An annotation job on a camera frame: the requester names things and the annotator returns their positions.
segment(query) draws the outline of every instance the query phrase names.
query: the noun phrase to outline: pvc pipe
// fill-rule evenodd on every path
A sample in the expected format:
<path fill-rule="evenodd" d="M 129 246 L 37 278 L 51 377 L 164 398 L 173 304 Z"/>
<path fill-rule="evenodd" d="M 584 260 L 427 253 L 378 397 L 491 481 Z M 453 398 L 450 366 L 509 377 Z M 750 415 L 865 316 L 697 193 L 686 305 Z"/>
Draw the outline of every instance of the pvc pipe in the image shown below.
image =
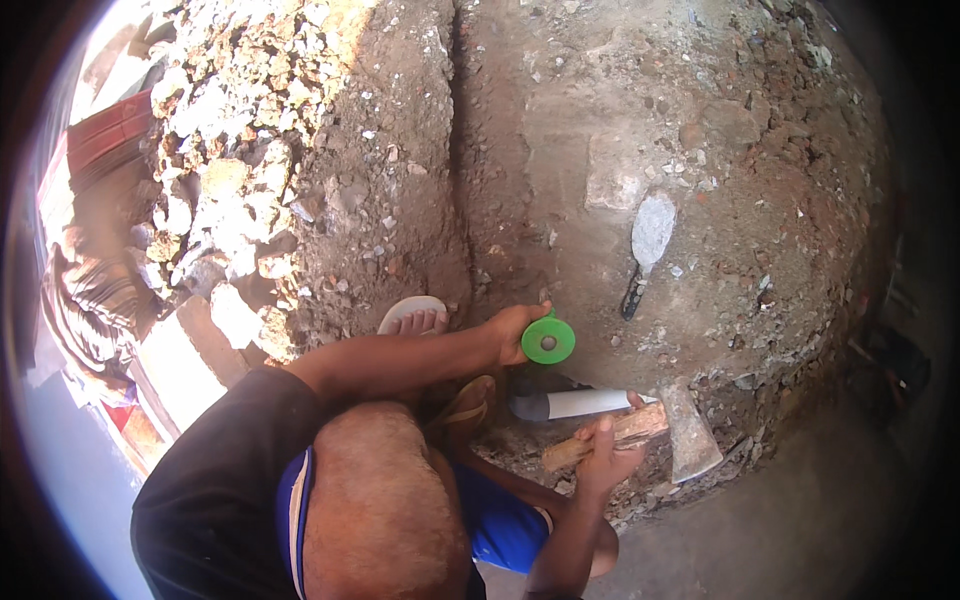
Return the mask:
<path fill-rule="evenodd" d="M 630 407 L 626 390 L 574 390 L 544 394 L 525 390 L 528 395 L 514 394 L 508 398 L 510 409 L 525 420 L 551 420 L 605 413 Z M 640 396 L 644 402 L 658 401 Z"/>

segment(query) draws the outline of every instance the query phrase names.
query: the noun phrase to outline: wooden hammer handle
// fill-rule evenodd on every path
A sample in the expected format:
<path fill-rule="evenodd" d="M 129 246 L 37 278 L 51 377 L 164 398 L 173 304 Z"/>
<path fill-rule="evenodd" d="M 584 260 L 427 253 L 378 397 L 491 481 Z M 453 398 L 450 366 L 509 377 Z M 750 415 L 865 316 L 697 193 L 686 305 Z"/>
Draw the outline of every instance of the wooden hammer handle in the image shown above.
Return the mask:
<path fill-rule="evenodd" d="M 662 402 L 646 404 L 633 413 L 613 422 L 613 440 L 617 448 L 636 447 L 658 436 L 669 428 Z M 590 454 L 593 442 L 571 438 L 551 445 L 543 451 L 543 468 L 553 472 L 567 465 L 575 465 Z"/>

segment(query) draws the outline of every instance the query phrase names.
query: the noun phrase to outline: blue shorts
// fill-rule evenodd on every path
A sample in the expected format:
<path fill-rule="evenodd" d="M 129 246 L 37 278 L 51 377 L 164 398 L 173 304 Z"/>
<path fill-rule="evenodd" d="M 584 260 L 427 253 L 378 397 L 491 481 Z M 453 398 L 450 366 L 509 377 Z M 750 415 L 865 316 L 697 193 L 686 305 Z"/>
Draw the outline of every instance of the blue shorts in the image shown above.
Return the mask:
<path fill-rule="evenodd" d="M 303 598 L 303 534 L 313 481 L 313 446 L 287 465 L 276 489 L 276 532 L 287 575 Z M 451 463 L 473 559 L 527 574 L 546 543 L 546 518 L 484 475 Z"/>
<path fill-rule="evenodd" d="M 550 529 L 535 508 L 469 467 L 451 463 L 473 558 L 530 572 Z"/>

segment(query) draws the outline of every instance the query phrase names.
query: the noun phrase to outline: axe head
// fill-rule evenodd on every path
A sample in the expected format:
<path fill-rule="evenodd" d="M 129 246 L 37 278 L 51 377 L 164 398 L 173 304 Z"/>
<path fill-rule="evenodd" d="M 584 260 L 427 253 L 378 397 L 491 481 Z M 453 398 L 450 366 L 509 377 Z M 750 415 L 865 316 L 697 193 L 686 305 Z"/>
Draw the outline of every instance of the axe head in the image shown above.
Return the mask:
<path fill-rule="evenodd" d="M 688 385 L 689 379 L 678 377 L 660 386 L 673 446 L 673 483 L 702 475 L 723 461 L 717 441 L 693 404 Z"/>

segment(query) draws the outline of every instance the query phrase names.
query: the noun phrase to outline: hand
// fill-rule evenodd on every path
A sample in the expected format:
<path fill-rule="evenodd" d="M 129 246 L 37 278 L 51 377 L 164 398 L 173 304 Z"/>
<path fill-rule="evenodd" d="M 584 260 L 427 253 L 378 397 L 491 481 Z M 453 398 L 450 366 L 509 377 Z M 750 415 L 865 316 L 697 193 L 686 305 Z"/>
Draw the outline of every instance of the hand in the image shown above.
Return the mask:
<path fill-rule="evenodd" d="M 629 392 L 627 398 L 637 406 L 640 397 Z M 613 447 L 613 417 L 604 415 L 578 431 L 578 440 L 593 440 L 593 452 L 577 466 L 577 495 L 588 502 L 606 504 L 616 484 L 629 477 L 643 463 L 643 446 L 629 450 Z"/>
<path fill-rule="evenodd" d="M 500 348 L 501 366 L 506 367 L 507 365 L 526 362 L 527 355 L 523 353 L 523 348 L 520 347 L 520 337 L 523 335 L 523 330 L 533 321 L 546 317 L 552 305 L 550 300 L 533 306 L 518 304 L 517 306 L 504 308 L 483 324 Z"/>

